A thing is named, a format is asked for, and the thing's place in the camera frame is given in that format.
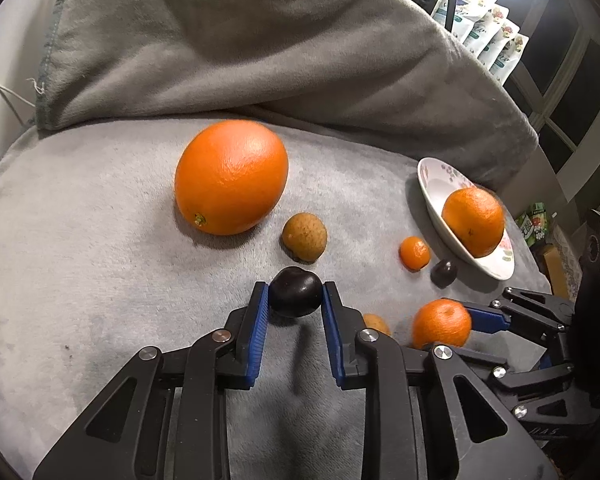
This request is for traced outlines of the medium mandarin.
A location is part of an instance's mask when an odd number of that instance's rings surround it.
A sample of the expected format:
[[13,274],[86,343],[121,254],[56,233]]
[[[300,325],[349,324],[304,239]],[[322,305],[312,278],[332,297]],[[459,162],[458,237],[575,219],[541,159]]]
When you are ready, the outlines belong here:
[[422,349],[427,344],[442,342],[463,347],[471,332],[471,317],[458,301],[437,299],[421,307],[412,323],[412,345]]

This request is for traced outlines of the small dark plum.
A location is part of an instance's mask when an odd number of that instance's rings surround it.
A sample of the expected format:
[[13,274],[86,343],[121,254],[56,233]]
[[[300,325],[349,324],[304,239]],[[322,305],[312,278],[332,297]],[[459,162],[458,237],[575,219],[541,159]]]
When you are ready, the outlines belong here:
[[449,287],[457,279],[457,265],[453,260],[440,260],[430,272],[431,281],[437,288]]

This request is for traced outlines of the green juice carton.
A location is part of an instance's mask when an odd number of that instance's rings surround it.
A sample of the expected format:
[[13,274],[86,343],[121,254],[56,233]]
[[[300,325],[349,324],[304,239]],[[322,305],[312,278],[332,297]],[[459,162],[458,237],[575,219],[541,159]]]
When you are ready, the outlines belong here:
[[548,214],[545,205],[540,202],[531,204],[515,219],[524,241],[529,248],[542,246],[548,237]]

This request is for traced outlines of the orange on plate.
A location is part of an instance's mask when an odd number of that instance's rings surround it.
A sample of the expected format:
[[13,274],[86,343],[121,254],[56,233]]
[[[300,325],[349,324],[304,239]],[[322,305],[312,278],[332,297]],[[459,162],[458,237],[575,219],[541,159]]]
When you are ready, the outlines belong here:
[[474,258],[490,255],[505,230],[500,202],[482,188],[460,188],[446,199],[442,219]]

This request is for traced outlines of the small mandarin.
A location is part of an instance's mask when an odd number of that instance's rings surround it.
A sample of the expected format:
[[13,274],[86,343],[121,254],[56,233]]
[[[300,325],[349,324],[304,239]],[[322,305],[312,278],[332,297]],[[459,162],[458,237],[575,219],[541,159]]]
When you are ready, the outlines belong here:
[[402,240],[399,247],[399,256],[407,270],[417,272],[430,263],[430,250],[428,245],[417,236],[409,236]]

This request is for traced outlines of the floral white plate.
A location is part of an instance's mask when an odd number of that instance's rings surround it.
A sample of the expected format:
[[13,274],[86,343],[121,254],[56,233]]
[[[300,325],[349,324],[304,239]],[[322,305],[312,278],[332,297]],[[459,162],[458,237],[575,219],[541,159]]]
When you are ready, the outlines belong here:
[[424,196],[432,225],[439,236],[457,257],[489,275],[494,280],[505,282],[515,271],[513,245],[504,230],[503,236],[490,255],[475,258],[455,236],[442,218],[446,199],[461,188],[474,186],[460,170],[433,157],[424,157],[417,164],[417,179]]

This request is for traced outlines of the grey seat blanket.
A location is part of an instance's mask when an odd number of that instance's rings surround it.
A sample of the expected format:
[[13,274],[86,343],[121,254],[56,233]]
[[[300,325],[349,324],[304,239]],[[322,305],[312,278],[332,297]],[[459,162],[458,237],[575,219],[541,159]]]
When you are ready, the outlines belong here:
[[418,308],[439,296],[398,250],[416,235],[449,258],[426,211],[419,159],[449,162],[501,188],[534,136],[359,144],[339,132],[276,126],[289,159],[285,192],[252,230],[212,236],[174,202],[174,171],[208,117],[30,129],[0,160],[0,451],[30,478],[60,435],[139,348],[189,346],[290,263],[279,243],[297,212],[328,231],[313,271],[345,304],[381,316],[402,344]]

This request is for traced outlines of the brown longan fruit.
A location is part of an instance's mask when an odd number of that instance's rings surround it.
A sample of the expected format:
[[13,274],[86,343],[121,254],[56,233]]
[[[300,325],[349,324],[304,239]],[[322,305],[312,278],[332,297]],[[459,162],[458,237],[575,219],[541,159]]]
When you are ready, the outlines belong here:
[[328,233],[323,221],[315,214],[298,212],[284,225],[282,241],[294,258],[314,262],[326,249]]

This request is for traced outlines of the large orange on couch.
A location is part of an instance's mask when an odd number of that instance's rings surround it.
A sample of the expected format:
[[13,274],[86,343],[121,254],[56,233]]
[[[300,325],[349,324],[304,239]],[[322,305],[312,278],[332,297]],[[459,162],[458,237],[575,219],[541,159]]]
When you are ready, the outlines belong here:
[[176,206],[201,232],[239,234],[273,210],[287,177],[287,151],[275,132],[250,120],[222,120],[186,146],[175,170]]

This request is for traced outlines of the white floral bags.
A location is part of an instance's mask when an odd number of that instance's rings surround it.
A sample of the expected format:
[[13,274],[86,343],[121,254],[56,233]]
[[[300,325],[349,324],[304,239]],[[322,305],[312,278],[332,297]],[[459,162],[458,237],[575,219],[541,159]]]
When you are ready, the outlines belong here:
[[521,61],[529,38],[498,0],[456,0],[451,34],[502,86]]

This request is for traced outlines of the grey blanket covered cushion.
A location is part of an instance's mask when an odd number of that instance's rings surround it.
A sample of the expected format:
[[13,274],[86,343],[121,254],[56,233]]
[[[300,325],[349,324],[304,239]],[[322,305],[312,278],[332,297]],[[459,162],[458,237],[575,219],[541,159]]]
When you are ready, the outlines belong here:
[[36,121],[234,110],[498,190],[539,144],[489,72],[412,0],[56,0]]

